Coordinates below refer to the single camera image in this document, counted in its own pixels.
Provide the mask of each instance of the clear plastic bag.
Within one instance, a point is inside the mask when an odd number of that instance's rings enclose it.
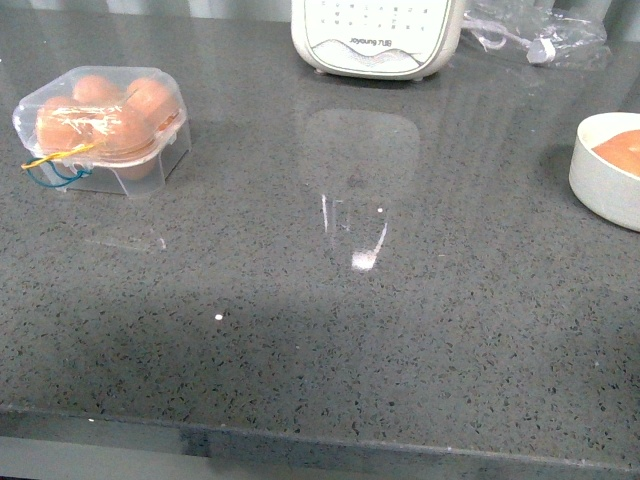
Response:
[[[471,0],[463,29],[488,53],[544,67],[601,70],[611,56],[602,21],[531,0]]]

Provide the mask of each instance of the egg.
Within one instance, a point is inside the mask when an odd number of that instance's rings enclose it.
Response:
[[[144,116],[125,105],[105,109],[104,115],[94,120],[93,140],[98,145],[95,154],[115,164],[143,157],[152,149],[155,136]],[[114,168],[114,171],[127,180],[140,180],[155,165],[155,161],[149,161],[134,167]]]
[[[610,164],[640,177],[640,130],[616,135],[593,151]]]
[[[113,104],[123,98],[122,91],[100,75],[86,75],[73,87],[73,98],[91,105]]]
[[[127,105],[142,113],[158,130],[164,130],[178,115],[180,105],[171,90],[161,82],[143,77],[127,87]]]
[[[71,150],[88,143],[90,132],[78,118],[78,102],[68,97],[52,97],[38,110],[36,137],[46,154]]]

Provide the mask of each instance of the plastic egg container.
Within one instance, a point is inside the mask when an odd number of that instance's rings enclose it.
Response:
[[[60,190],[146,195],[191,149],[180,89],[156,68],[75,68],[23,98],[13,124],[35,158],[89,147],[38,167],[52,185],[91,172]]]

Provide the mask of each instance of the speckled countertop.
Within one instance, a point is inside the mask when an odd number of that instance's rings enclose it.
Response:
[[[640,467],[640,236],[568,184],[606,72],[467,43],[423,83],[318,77],[288,26],[0,15],[0,404]],[[19,100],[79,65],[179,83],[148,199],[21,173]],[[222,315],[221,321],[216,315]]]

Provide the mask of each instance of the kitchen appliance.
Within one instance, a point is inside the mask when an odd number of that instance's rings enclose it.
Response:
[[[420,80],[458,45],[465,0],[292,0],[291,32],[318,73]]]

